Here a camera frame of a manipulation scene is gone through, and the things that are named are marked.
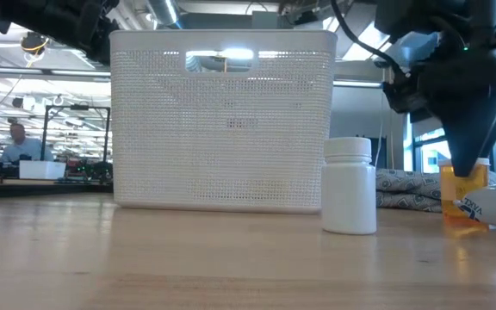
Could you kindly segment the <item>grey patterned folded cloth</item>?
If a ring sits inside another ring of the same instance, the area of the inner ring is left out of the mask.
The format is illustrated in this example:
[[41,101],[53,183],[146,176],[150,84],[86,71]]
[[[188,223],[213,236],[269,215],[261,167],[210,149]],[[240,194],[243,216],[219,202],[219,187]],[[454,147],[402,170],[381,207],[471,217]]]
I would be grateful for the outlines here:
[[441,173],[379,169],[376,206],[442,213]]

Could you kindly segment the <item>white box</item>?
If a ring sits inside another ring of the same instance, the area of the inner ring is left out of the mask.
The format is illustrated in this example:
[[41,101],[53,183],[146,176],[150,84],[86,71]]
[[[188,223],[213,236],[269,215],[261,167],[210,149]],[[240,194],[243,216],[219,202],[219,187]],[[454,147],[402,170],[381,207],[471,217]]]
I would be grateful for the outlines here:
[[20,179],[57,180],[65,175],[66,163],[51,161],[26,161],[19,163]]

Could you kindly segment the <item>white perforated plastic basket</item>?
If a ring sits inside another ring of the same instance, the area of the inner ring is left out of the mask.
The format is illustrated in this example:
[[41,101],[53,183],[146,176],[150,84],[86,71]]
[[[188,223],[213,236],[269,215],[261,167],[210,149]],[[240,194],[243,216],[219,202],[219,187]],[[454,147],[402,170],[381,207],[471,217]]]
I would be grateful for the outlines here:
[[319,211],[336,45],[326,30],[113,32],[115,202]]

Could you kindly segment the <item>black metal frame stand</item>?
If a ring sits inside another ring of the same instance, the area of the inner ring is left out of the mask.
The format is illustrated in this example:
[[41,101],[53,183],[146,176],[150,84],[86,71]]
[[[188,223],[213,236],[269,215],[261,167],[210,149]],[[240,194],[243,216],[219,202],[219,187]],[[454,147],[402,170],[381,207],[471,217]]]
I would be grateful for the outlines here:
[[40,158],[52,151],[66,162],[67,177],[108,178],[111,168],[111,108],[87,102],[45,107]]

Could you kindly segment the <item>orange pill bottle white cap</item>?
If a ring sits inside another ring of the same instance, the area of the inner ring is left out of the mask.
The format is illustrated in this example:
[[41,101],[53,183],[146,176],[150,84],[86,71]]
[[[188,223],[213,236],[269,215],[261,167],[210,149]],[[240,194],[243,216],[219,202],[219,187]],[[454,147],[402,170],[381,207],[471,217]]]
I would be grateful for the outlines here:
[[462,200],[467,193],[488,185],[489,166],[488,158],[478,158],[468,177],[457,177],[450,159],[438,163],[443,219],[448,226],[461,229],[459,235],[489,231],[489,225],[471,220],[455,204],[455,201]]

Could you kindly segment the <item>black cabinet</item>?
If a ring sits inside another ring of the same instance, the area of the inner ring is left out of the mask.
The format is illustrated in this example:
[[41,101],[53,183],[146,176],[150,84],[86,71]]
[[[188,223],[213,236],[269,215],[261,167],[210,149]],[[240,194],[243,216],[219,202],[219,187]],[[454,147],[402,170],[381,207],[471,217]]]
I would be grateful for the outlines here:
[[371,164],[376,169],[388,167],[388,139],[386,137],[370,138],[371,142]]

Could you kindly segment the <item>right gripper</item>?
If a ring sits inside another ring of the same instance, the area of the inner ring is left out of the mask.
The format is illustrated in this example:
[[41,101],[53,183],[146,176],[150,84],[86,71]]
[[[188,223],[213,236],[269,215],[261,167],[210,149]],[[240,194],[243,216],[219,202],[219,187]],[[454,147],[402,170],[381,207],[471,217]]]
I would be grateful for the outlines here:
[[496,56],[466,51],[425,66],[418,93],[439,115],[457,177],[468,177],[496,141]]

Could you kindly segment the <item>person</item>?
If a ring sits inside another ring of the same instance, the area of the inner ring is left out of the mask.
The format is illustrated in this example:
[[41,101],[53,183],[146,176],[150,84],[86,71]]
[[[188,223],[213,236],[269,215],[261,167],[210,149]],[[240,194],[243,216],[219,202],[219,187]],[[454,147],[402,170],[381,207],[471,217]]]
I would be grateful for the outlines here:
[[11,124],[9,129],[13,142],[4,148],[0,163],[14,163],[20,161],[21,156],[30,157],[33,161],[40,160],[42,141],[27,137],[22,124]]

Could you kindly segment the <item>fluorescent light strip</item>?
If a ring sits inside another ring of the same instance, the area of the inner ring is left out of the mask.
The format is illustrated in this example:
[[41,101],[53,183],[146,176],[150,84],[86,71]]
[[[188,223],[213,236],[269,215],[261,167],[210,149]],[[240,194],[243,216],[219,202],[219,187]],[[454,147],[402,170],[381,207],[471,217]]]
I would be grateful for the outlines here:
[[346,88],[370,88],[370,89],[380,89],[381,83],[377,82],[364,82],[364,81],[348,81],[348,80],[334,80],[334,87],[346,87]]

